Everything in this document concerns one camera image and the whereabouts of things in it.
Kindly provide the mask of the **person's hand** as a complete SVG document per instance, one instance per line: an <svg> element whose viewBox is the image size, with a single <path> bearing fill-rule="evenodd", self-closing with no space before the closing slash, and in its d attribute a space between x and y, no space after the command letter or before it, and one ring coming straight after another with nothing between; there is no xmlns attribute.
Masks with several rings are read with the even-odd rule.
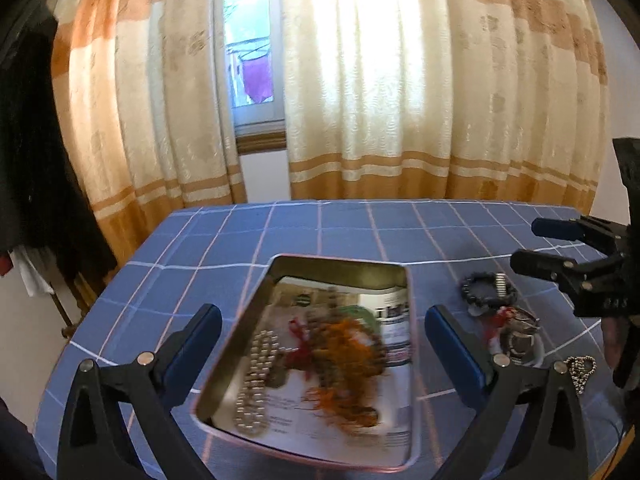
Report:
<svg viewBox="0 0 640 480"><path fill-rule="evenodd" d="M625 341L624 323L620 318L602 318L603 354L608 367L617 367Z"/></svg>

